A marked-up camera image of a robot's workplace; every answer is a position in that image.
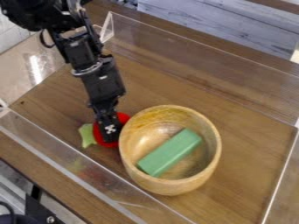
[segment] wooden table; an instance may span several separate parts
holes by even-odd
[[[294,14],[299,14],[299,2],[297,0],[248,0],[257,4],[264,4],[281,11],[289,11]]]
[[[98,1],[89,6],[94,21],[103,18],[109,7],[111,6],[106,2]],[[141,20],[150,21],[150,17],[141,18]],[[192,33],[179,26],[171,29],[179,29],[186,35]],[[274,71],[268,66],[258,65],[253,61],[237,60],[230,63],[228,54],[208,50],[198,45],[198,48],[194,48],[189,53],[204,59],[206,57],[208,62],[212,55],[216,61],[221,61],[224,70],[221,70],[222,76],[221,74],[218,76],[220,85],[224,84],[226,88],[225,92],[224,88],[212,85],[212,83],[217,83],[216,74],[218,73],[218,69],[213,69],[217,68],[213,63],[206,64],[206,66],[204,64],[202,66],[185,66],[188,76],[165,71],[159,66],[150,66],[149,61],[154,58],[159,58],[166,67],[171,65],[179,69],[185,64],[177,58],[166,59],[162,54],[151,53],[151,43],[157,44],[154,33],[142,29],[135,34],[141,35],[138,37],[149,43],[146,48],[135,49],[141,58],[133,60],[125,54],[115,53],[119,70],[129,89],[126,97],[121,100],[119,110],[134,115],[142,109],[155,105],[178,104],[186,106],[202,112],[212,119],[224,140],[224,156],[220,168],[205,187],[178,197],[159,195],[155,195],[155,197],[196,222],[260,223],[265,217],[268,203],[297,134],[294,126],[272,117],[274,113],[281,113],[284,114],[281,117],[288,117],[286,110],[280,109],[280,105],[289,107],[293,104],[285,104],[285,91],[273,92],[274,88],[292,89],[294,99],[288,99],[289,101],[298,101],[296,90],[299,86],[294,82],[296,77]],[[197,35],[196,33],[192,37],[200,39],[201,37]],[[118,39],[115,44],[122,47],[125,53],[131,51],[130,46],[122,42],[122,39]],[[248,48],[244,48],[244,51],[249,57],[254,57],[253,51],[249,51]],[[237,52],[242,53],[242,47],[237,49]],[[269,65],[274,63],[273,60],[268,59],[265,59],[265,62]],[[292,67],[292,64],[281,60],[280,64],[282,66],[276,63],[280,70],[288,70]],[[245,87],[242,79],[250,76],[250,68],[253,67],[257,74],[261,74],[257,77],[273,77],[264,75],[276,73],[276,79],[248,79],[248,82],[253,85]],[[78,129],[83,123],[93,122],[94,113],[86,107],[87,94],[81,80],[71,77],[70,70],[71,67],[65,66],[42,85],[37,86],[15,102],[11,109],[49,130],[66,143],[81,149]],[[248,92],[248,95],[261,95],[261,89],[256,89],[257,85],[265,85],[265,93],[272,92],[270,96],[262,94],[266,97],[266,105],[262,105],[262,101],[254,99],[250,101],[241,97],[241,93],[245,92]],[[250,108],[252,104],[258,104],[261,108],[253,110]],[[292,111],[293,116],[297,115],[296,107],[298,107],[298,104],[294,105],[292,110],[288,110]],[[131,181],[121,163],[118,150],[95,146],[83,152]],[[69,180],[3,134],[0,135],[0,157],[86,221],[91,223],[133,222],[121,213],[115,212],[105,202],[93,197],[86,189]]]

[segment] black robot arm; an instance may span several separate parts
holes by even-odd
[[[81,78],[97,114],[105,142],[118,141],[122,124],[118,119],[118,98],[126,87],[113,55],[103,55],[103,44],[82,4],[90,0],[0,0],[3,13],[25,29],[51,34],[66,63],[73,65],[73,74]],[[82,28],[82,32],[66,37],[66,32]]]

